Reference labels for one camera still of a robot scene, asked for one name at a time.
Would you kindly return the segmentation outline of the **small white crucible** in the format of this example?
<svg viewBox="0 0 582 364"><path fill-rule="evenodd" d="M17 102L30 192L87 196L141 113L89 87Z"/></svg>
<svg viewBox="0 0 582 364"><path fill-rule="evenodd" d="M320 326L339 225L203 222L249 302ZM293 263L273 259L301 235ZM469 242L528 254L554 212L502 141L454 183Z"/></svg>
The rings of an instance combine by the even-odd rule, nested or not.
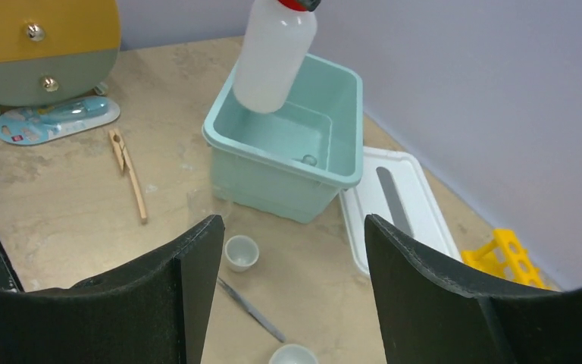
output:
<svg viewBox="0 0 582 364"><path fill-rule="evenodd" d="M251 237L236 235L224 244L224 255L231 271L244 272L258 261L260 249Z"/></svg>

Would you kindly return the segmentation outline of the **white squeeze bottle red nozzle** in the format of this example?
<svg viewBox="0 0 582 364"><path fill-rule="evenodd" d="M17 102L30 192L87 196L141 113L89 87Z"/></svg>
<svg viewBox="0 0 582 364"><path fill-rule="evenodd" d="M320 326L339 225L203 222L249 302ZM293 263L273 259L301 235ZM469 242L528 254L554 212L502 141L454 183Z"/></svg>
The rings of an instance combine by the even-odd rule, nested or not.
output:
<svg viewBox="0 0 582 364"><path fill-rule="evenodd" d="M321 0L253 2L233 78L233 93L250 111L279 110L317 33Z"/></svg>

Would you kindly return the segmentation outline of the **white porcelain dish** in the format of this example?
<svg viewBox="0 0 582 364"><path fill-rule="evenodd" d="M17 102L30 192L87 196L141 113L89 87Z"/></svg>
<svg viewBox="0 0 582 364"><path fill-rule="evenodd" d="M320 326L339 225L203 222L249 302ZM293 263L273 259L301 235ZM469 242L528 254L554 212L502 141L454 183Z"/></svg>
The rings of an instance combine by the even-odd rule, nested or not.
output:
<svg viewBox="0 0 582 364"><path fill-rule="evenodd" d="M318 364L316 355L299 344L286 344L278 348L271 358L269 364Z"/></svg>

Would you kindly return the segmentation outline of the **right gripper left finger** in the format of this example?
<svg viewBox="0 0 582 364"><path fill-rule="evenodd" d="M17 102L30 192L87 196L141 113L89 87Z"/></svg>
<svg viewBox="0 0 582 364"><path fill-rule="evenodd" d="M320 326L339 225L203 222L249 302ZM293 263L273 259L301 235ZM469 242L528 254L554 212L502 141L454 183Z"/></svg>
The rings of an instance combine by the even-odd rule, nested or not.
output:
<svg viewBox="0 0 582 364"><path fill-rule="evenodd" d="M0 290L0 363L199 363L224 243L210 215L71 288Z"/></svg>

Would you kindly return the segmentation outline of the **teal plastic bin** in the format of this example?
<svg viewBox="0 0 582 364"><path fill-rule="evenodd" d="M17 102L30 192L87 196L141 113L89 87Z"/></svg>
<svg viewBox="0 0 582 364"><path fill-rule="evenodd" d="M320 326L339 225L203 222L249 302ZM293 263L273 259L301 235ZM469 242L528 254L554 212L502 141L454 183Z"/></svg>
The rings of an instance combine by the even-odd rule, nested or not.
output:
<svg viewBox="0 0 582 364"><path fill-rule="evenodd" d="M202 134L215 196L299 223L321 214L363 171L363 83L353 70L306 55L283 107L248 110L228 77ZM301 163L313 155L315 167Z"/></svg>

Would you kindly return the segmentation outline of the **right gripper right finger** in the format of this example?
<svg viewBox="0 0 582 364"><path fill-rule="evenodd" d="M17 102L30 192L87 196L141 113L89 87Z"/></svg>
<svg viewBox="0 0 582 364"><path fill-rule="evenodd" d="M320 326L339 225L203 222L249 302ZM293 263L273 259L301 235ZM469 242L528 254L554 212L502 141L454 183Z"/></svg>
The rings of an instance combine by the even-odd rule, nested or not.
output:
<svg viewBox="0 0 582 364"><path fill-rule="evenodd" d="M478 271L365 218L389 363L582 363L582 288L557 292Z"/></svg>

